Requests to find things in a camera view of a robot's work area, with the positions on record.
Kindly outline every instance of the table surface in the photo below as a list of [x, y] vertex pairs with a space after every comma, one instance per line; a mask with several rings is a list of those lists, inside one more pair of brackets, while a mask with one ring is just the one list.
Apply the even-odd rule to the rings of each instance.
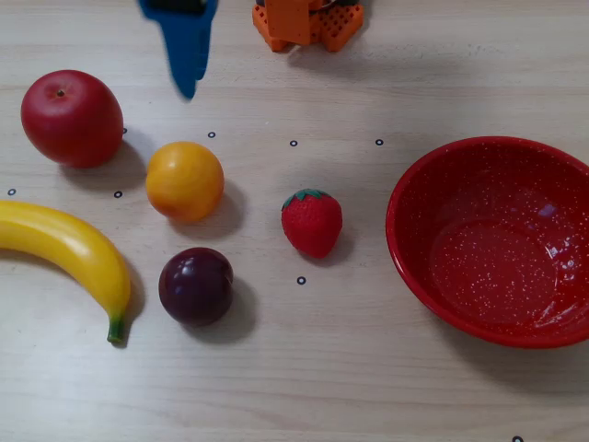
[[[209, 70], [186, 103], [133, 1], [0, 0], [0, 192], [100, 228], [136, 293], [115, 348], [76, 282], [0, 253], [0, 440], [586, 441], [589, 346], [520, 351], [451, 329], [402, 283], [384, 233], [400, 175], [447, 142], [509, 134], [589, 161], [586, 0], [365, 1], [364, 29], [336, 54], [272, 53], [252, 4], [220, 1]], [[122, 106], [125, 146], [103, 168], [61, 169], [23, 134], [27, 87], [64, 68], [98, 76]], [[182, 139], [219, 156], [227, 185], [214, 215], [172, 228], [146, 199], [145, 163]], [[321, 264], [281, 229], [284, 199], [304, 187], [344, 212]], [[197, 333], [156, 285], [193, 246], [220, 250], [237, 277], [230, 313]]]

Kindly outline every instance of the yellow banana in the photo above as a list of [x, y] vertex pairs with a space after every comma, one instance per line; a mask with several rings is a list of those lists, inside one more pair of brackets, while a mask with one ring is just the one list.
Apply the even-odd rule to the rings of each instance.
[[71, 274], [108, 313], [109, 342], [121, 341], [131, 281], [123, 257], [96, 228], [48, 207], [0, 201], [0, 249], [39, 256]]

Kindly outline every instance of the banana stem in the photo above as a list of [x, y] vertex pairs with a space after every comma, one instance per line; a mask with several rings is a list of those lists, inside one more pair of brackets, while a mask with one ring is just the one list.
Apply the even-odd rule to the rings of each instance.
[[120, 343], [124, 334], [124, 326], [122, 318], [113, 318], [110, 320], [109, 337], [107, 341], [110, 343]]

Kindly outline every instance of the strawberry leaves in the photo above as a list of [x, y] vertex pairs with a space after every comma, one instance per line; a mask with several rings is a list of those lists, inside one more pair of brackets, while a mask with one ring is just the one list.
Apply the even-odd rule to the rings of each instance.
[[325, 192], [318, 191], [316, 189], [303, 189], [302, 191], [298, 191], [293, 196], [288, 198], [288, 200], [286, 200], [286, 202], [283, 204], [283, 210], [291, 204], [294, 198], [296, 198], [298, 201], [303, 201], [307, 196], [312, 196], [314, 198], [319, 199], [322, 195], [329, 196]]

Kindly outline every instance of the strawberry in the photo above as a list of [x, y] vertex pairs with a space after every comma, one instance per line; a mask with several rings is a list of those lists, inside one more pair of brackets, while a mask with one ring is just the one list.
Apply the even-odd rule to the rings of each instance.
[[283, 205], [284, 234], [293, 247], [313, 258], [325, 258], [341, 232], [340, 204], [325, 192], [304, 189]]

